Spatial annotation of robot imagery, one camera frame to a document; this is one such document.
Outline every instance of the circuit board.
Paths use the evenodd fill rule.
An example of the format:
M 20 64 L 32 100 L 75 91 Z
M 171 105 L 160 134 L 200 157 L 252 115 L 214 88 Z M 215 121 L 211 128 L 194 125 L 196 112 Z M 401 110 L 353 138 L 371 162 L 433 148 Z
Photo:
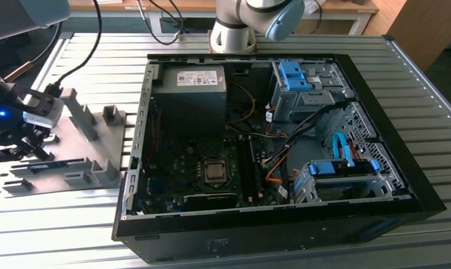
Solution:
M 266 157 L 266 141 L 250 142 L 250 162 L 260 163 Z M 148 166 L 145 197 L 139 201 L 148 214 L 187 211 L 187 196 L 196 194 L 227 194 L 236 199 L 234 207 L 270 205 L 273 198 L 260 188 L 260 199 L 250 201 L 242 194 L 239 158 L 235 138 L 200 138 L 163 141 L 158 156 Z

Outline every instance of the power supply label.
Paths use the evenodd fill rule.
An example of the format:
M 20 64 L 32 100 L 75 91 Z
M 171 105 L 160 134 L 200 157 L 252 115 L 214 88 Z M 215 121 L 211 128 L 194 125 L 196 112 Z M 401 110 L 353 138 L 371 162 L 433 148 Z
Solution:
M 178 86 L 216 85 L 215 71 L 183 71 L 178 73 Z

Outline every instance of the slotted aluminum table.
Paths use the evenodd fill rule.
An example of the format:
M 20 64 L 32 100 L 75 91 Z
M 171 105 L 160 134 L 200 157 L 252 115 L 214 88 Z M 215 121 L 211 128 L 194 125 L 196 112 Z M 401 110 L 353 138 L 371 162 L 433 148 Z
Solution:
M 93 40 L 95 34 L 60 39 L 33 85 L 36 89 L 81 62 Z M 76 88 L 77 99 L 91 111 L 115 104 L 128 113 L 123 168 L 128 165 L 147 54 L 207 53 L 207 47 L 203 34 L 188 35 L 167 47 L 145 34 L 104 34 L 88 65 L 65 79 L 63 85 Z M 448 210 L 366 244 L 147 265 L 109 239 L 117 188 L 1 198 L 0 267 L 451 267 L 451 106 L 422 73 L 394 42 L 382 37 L 294 36 L 281 43 L 258 38 L 258 48 L 262 53 L 350 55 Z

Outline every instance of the table leg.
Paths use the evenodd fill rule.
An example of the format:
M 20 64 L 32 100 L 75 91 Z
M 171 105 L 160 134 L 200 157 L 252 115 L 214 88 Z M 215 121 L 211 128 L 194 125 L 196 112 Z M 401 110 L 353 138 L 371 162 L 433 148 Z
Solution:
M 357 19 L 353 22 L 349 35 L 361 35 L 363 33 L 367 21 L 370 20 L 371 14 L 370 13 L 361 13 L 358 14 Z
M 162 34 L 162 27 L 160 27 L 162 13 L 159 11 L 148 11 L 147 17 L 148 17 L 148 24 L 151 25 L 152 33 Z

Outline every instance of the blue led light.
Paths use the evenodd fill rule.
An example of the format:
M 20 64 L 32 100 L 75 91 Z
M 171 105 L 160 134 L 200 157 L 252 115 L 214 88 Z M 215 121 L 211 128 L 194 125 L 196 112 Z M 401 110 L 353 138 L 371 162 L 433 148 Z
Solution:
M 0 110 L 0 117 L 5 117 L 8 113 L 4 110 Z

